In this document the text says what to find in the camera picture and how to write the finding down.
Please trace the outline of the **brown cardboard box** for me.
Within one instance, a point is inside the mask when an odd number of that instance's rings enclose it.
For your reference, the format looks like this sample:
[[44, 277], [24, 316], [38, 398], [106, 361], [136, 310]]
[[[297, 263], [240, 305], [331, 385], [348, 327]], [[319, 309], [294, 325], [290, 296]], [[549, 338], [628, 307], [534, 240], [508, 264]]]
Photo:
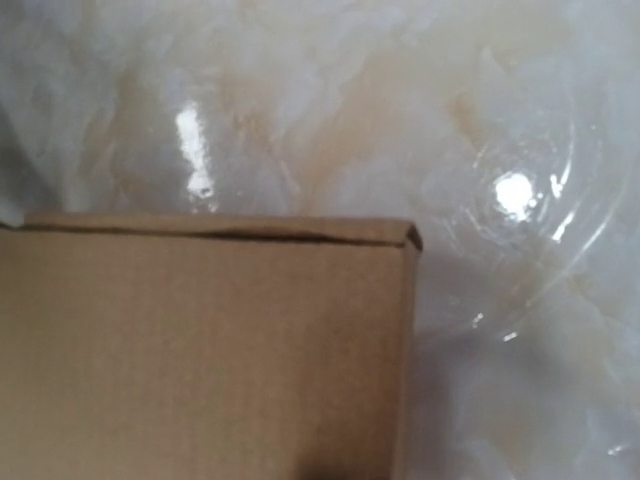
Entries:
[[49, 214], [1, 231], [5, 479], [401, 479], [407, 220]]

